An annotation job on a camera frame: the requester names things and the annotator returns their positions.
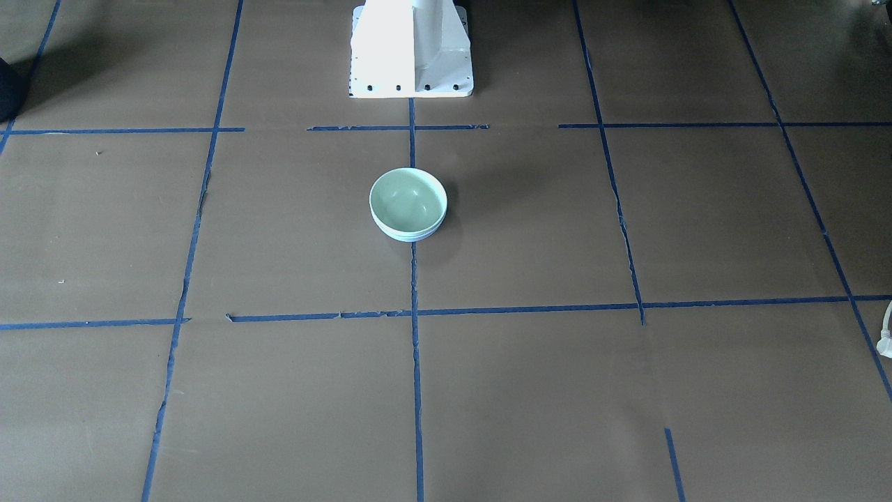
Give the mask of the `blue bowl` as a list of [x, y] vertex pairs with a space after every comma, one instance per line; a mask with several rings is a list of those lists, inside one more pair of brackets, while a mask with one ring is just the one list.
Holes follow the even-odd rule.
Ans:
[[395, 241], [404, 242], [404, 243], [414, 243], [418, 241], [423, 241], [425, 238], [428, 238], [436, 232], [440, 226], [443, 225], [444, 219], [439, 219], [433, 225], [421, 229], [421, 231], [399, 231], [396, 228], [393, 228], [389, 225], [386, 225], [382, 220], [373, 219], [376, 223], [376, 226], [383, 232], [383, 235], [394, 239]]

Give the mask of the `green bowl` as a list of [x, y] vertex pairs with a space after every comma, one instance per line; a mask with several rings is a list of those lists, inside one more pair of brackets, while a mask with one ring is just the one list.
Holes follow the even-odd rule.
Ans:
[[423, 169], [392, 169], [370, 188], [369, 209], [373, 219], [399, 231], [421, 231], [445, 218], [448, 195], [442, 183]]

